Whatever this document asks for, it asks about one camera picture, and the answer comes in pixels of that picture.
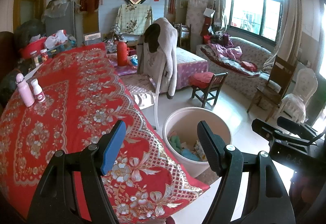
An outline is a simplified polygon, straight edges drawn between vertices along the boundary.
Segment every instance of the metal bolt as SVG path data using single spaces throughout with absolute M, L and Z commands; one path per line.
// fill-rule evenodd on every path
M 59 150 L 59 151 L 57 151 L 54 155 L 55 155 L 56 157 L 60 157 L 60 156 L 62 156 L 62 154 L 63 154 L 63 151 L 62 151 L 62 150 Z
M 97 149 L 97 145 L 96 144 L 91 144 L 88 146 L 88 149 L 93 151 L 93 150 L 96 150 Z
M 260 155 L 261 155 L 262 157 L 264 157 L 264 158 L 267 158 L 267 157 L 268 157 L 268 153 L 267 153 L 266 151 L 262 151 L 262 152 L 260 153 Z
M 229 150 L 229 151 L 235 151 L 235 146 L 233 146 L 233 145 L 227 145 L 226 146 L 226 149 Z

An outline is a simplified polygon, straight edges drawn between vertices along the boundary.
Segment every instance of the blue gripper pad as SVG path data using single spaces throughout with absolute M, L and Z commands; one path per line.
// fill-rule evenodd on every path
M 104 153 L 103 153 L 103 164 L 101 166 L 101 172 L 106 175 L 110 171 L 115 163 L 115 159 L 118 156 L 119 150 L 122 146 L 124 137 L 126 136 L 126 124 L 123 121 L 118 121 L 118 127 L 116 125 L 113 127 L 115 131 L 113 136 L 108 143 Z

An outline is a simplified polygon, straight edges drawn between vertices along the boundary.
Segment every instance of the white bottle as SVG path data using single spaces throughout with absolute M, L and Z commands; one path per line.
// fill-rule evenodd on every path
M 45 100 L 45 95 L 41 86 L 39 85 L 39 81 L 37 79 L 33 79 L 31 81 L 31 85 L 33 86 L 34 89 L 35 99 L 38 102 L 43 102 Z

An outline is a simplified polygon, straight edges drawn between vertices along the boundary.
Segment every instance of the window frame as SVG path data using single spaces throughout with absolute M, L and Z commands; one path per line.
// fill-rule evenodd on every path
M 236 30 L 236 31 L 239 31 L 239 32 L 248 34 L 248 35 L 250 35 L 252 37 L 258 38 L 260 40 L 263 40 L 263 41 L 267 42 L 268 44 L 271 44 L 271 45 L 274 45 L 275 46 L 276 45 L 276 42 L 278 40 L 278 37 L 279 37 L 280 28 L 281 28 L 282 13 L 283 13 L 283 2 L 284 2 L 284 0 L 273 0 L 273 1 L 280 2 L 280 13 L 279 13 L 279 18 L 278 18 L 278 30 L 276 32 L 275 41 L 273 41 L 271 39 L 268 39 L 268 38 L 262 36 L 263 29 L 264 29 L 264 26 L 265 26 L 265 19 L 266 19 L 266 17 L 265 17 L 266 16 L 265 15 L 266 14 L 266 0 L 264 0 L 263 13 L 261 15 L 261 24 L 260 24 L 259 34 L 255 34 L 255 33 L 252 33 L 250 31 L 247 31 L 247 30 L 244 30 L 244 29 L 241 29 L 241 28 L 238 28 L 238 27 L 235 27 L 235 26 L 232 26 L 231 25 L 232 16 L 233 16 L 234 0 L 231 0 L 231 9 L 230 9 L 230 17 L 229 17 L 228 27 L 229 28 L 232 28 L 233 30 Z

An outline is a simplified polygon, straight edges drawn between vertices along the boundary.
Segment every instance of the black machine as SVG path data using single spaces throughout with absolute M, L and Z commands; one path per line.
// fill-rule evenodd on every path
M 322 134 L 316 136 L 309 126 L 298 125 L 282 117 L 278 119 L 278 125 L 301 138 L 283 134 L 256 119 L 252 129 L 269 141 L 270 152 L 261 151 L 253 155 L 242 153 L 233 145 L 225 145 L 205 121 L 198 124 L 198 138 L 209 165 L 222 177 L 204 224 L 326 223 L 326 148 Z M 81 152 L 65 154 L 57 151 L 37 186 L 27 223 L 118 224 L 101 176 L 112 168 L 125 134 L 125 123 L 118 121 L 109 134 Z M 295 170 L 290 195 L 272 160 Z M 80 217 L 73 171 L 80 171 L 92 221 Z M 249 180 L 242 216 L 230 221 L 243 172 L 249 172 Z

